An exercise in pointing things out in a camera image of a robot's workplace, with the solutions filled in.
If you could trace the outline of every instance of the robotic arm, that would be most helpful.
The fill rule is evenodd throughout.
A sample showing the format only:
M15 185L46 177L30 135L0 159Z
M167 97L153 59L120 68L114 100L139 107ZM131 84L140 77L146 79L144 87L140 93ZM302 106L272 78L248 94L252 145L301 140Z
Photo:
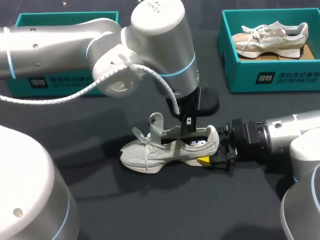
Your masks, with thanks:
M182 121L182 134L195 131L196 117L213 115L219 109L217 93L198 87L196 55L180 0L141 2L129 27L121 28L106 18L66 26L5 27L0 41L0 79L91 70L96 85L54 103L71 100L95 86L107 96L125 96L139 85L141 71L147 70L158 80L164 79L167 89L157 82L156 86L167 97L172 115Z
M288 240L320 237L320 110L268 119L232 121L235 158L290 153L294 181L284 195L280 218Z

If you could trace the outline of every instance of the shoe insole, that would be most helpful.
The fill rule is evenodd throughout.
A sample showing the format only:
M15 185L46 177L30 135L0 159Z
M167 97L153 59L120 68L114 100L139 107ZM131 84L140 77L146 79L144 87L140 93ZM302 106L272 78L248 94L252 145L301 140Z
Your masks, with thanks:
M161 144L169 144L172 143L173 141L176 141L178 139L176 138L164 138L161 140ZM201 146L207 143L208 141L208 136L195 136L195 137L190 137L190 138L183 138L181 139L185 144L189 146Z

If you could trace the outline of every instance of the shoe heel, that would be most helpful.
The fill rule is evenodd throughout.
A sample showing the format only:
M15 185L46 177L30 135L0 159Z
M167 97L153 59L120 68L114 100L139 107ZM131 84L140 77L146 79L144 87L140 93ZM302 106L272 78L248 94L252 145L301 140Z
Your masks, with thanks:
M301 57L301 50L300 48L298 49L281 49L280 48L276 51L276 54L285 58L298 59Z

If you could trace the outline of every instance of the shoe sole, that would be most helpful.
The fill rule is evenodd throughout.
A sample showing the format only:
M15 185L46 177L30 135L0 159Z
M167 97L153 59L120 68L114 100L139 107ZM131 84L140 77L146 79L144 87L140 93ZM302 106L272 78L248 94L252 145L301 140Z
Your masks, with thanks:
M200 163L198 161L198 158L190 159L190 160L187 160L187 161L183 161L183 160L178 160L178 161L183 162L183 163L188 164L189 166L193 166L193 167L209 167L210 166L210 164L206 163L206 162ZM133 170L135 172L139 172L139 173L143 173L143 174L156 174L169 162L171 162L171 161L168 161L168 162L166 162L166 163L164 163L162 165L159 165L159 166L154 166L154 167L148 166L148 170L145 167L135 167L135 166L126 165L123 162L121 162L121 163L126 168L131 169L131 170Z
M298 48L298 49L270 48L267 50L255 51L255 52L241 51L241 50L236 50L236 52L240 56L244 56L248 59L256 59L257 57L259 57L260 55L265 54L265 53L276 54L276 55L284 57L284 58L298 59L302 55L303 48L302 48L302 51L301 51L301 48Z

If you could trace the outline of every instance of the logo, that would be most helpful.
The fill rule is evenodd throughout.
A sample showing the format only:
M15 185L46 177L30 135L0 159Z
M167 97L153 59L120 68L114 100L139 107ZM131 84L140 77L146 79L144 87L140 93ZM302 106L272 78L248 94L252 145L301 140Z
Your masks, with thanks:
M190 146L201 146L201 145L205 145L207 141L205 140L200 140L200 141L192 141L190 143Z
M47 89L49 87L44 76L28 77L28 81L34 89Z
M255 84L271 84L275 77L275 72L260 72L256 78Z

